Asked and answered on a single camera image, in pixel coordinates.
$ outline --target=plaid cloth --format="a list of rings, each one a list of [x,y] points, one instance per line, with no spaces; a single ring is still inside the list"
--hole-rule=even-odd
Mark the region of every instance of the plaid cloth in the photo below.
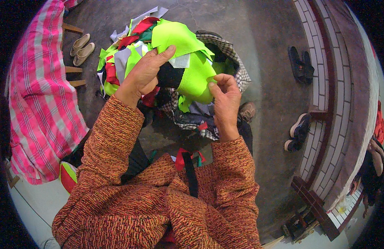
[[[227,55],[230,59],[232,59],[234,62],[236,62],[239,65],[239,68],[236,71],[235,74],[235,80],[239,87],[239,90],[241,93],[243,93],[247,87],[249,86],[251,79],[246,71],[246,68],[243,65],[243,62],[239,58],[238,54],[233,49],[233,44],[229,43],[228,41],[212,35],[212,34],[197,34],[196,38],[200,41],[202,41],[204,44],[206,43],[212,43],[218,46],[218,48]],[[178,92],[175,91],[174,88],[168,88],[167,89],[171,96],[171,101],[167,104],[164,104],[159,109],[164,111],[167,116],[174,121],[178,127],[184,130],[195,130],[199,125],[204,123],[202,120],[199,123],[184,123],[183,120],[187,119],[186,114],[183,112],[180,112],[178,109]],[[208,129],[201,130],[200,136],[207,137],[211,140],[218,140],[218,129],[217,127],[208,127]]]
[[[77,1],[48,0],[26,29],[6,80],[11,167],[30,184],[58,178],[60,159],[88,132],[76,90],[65,78],[63,13]]]

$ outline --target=orange tweed jacket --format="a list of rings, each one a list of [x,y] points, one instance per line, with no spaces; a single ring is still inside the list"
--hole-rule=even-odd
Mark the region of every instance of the orange tweed jacket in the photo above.
[[[171,223],[178,248],[261,248],[259,191],[242,137],[213,143],[213,163],[196,168],[198,198],[185,170],[165,154],[120,185],[144,117],[114,96],[84,148],[77,186],[55,216],[52,234],[64,248],[153,248]]]

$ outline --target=concrete floor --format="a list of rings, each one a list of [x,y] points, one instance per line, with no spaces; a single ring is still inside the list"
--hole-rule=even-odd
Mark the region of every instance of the concrete floor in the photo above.
[[[91,34],[94,53],[81,66],[81,75],[68,80],[85,79],[86,86],[78,87],[80,110],[92,127],[104,105],[96,96],[98,55],[101,48],[111,45],[113,30],[123,31],[130,19],[145,11],[162,6],[169,9],[163,18],[186,24],[193,32],[199,29],[216,32],[234,44],[252,79],[243,94],[242,103],[255,101],[258,112],[251,123],[253,150],[256,162],[256,181],[260,191],[256,198],[260,209],[257,226],[261,236],[269,236],[284,224],[294,210],[303,205],[290,188],[290,183],[302,159],[302,150],[289,153],[283,150],[288,131],[301,113],[309,107],[309,86],[294,81],[287,54],[288,46],[298,51],[308,49],[304,28],[293,1],[209,1],[209,0],[85,0],[64,19],[65,23],[83,28]],[[69,51],[80,36],[65,33],[64,62],[72,66]],[[140,134],[146,153],[159,148],[158,155],[175,155],[179,147],[200,149],[211,162],[207,139],[185,140],[185,134],[168,119],[156,120]]]

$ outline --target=tiled wall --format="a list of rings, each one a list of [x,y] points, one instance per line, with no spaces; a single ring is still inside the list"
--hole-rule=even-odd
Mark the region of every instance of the tiled wall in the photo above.
[[[307,0],[296,0],[294,4],[299,12],[301,21],[305,29],[308,45],[310,47],[311,62],[315,68],[313,81],[313,109],[327,110],[329,103],[329,72],[327,69],[327,58],[323,45],[323,38],[312,9]],[[351,72],[349,68],[348,52],[345,46],[343,36],[330,15],[327,6],[321,0],[315,0],[321,14],[321,18],[327,29],[327,37],[334,58],[331,60],[335,68],[335,109],[332,127],[332,135],[325,153],[324,163],[320,167],[312,189],[324,200],[337,179],[341,163],[346,149],[348,148],[350,123],[352,122],[353,99],[351,83]],[[306,142],[304,157],[301,163],[300,175],[307,181],[312,173],[316,162],[319,148],[321,146],[325,123],[314,122],[311,124],[310,134]]]

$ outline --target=pink plaid blanket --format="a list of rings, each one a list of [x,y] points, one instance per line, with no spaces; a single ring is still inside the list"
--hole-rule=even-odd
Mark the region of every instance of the pink plaid blanket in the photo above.
[[[88,132],[60,49],[64,9],[75,5],[48,0],[26,29],[8,72],[11,166],[30,184],[58,178],[60,159]]]

